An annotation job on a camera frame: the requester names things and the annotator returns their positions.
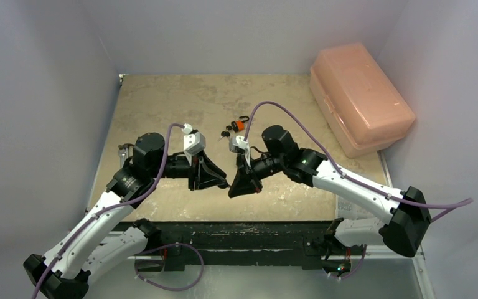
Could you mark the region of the black head key pair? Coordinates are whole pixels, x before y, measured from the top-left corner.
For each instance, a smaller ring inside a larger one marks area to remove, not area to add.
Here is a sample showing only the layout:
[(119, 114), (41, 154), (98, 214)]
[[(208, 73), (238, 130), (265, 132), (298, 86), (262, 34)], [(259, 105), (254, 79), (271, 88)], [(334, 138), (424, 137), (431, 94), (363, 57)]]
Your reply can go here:
[(230, 138), (232, 135), (232, 127), (231, 126), (226, 126), (225, 129), (220, 133), (220, 137), (218, 138), (218, 141), (224, 139), (224, 138)]

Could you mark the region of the orange black padlock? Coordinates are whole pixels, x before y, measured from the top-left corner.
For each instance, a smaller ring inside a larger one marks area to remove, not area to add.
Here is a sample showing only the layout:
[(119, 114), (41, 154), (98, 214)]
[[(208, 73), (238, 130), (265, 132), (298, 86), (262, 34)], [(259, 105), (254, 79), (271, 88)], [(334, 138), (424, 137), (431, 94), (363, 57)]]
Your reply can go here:
[(245, 124), (250, 120), (250, 117), (239, 116), (237, 120), (234, 120), (230, 123), (230, 130), (234, 131), (235, 133), (240, 132), (245, 129)]

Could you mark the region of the single black head key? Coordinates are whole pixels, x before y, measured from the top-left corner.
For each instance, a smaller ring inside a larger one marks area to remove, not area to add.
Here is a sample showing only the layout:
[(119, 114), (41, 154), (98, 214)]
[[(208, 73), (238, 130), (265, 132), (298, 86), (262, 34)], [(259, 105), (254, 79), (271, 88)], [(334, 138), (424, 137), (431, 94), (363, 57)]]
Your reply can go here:
[(227, 189), (230, 187), (229, 183), (221, 183), (217, 186), (220, 189)]

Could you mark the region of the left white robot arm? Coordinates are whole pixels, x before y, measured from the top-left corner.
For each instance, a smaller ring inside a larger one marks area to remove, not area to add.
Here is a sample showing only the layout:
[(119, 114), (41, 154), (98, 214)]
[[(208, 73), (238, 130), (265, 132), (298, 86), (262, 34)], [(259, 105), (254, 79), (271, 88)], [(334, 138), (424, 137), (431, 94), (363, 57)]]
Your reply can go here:
[(54, 247), (32, 254), (23, 266), (35, 294), (47, 298), (83, 298), (105, 272), (137, 254), (162, 256), (176, 241), (163, 241), (161, 230), (147, 219), (134, 221), (119, 237), (108, 234), (157, 188), (162, 178), (186, 179), (190, 191), (228, 187), (227, 176), (205, 154), (201, 132), (183, 129), (183, 150), (169, 154), (169, 135), (146, 133), (133, 145), (131, 157), (107, 184), (96, 204)]

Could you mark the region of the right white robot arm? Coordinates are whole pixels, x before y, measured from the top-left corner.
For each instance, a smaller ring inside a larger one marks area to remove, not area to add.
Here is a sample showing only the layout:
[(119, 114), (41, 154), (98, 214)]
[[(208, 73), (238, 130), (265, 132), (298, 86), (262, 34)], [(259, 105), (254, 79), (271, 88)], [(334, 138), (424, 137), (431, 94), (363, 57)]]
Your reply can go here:
[(229, 141), (230, 151), (237, 154), (230, 198), (259, 193), (262, 179), (283, 173), (295, 183), (331, 192), (372, 214), (370, 219), (336, 220), (324, 237), (329, 252), (384, 244), (399, 255), (416, 255), (432, 221), (419, 189), (402, 191), (341, 168), (325, 154), (299, 147), (290, 132), (279, 125), (265, 129), (261, 137), (267, 152), (257, 159), (251, 158), (249, 143), (242, 136)]

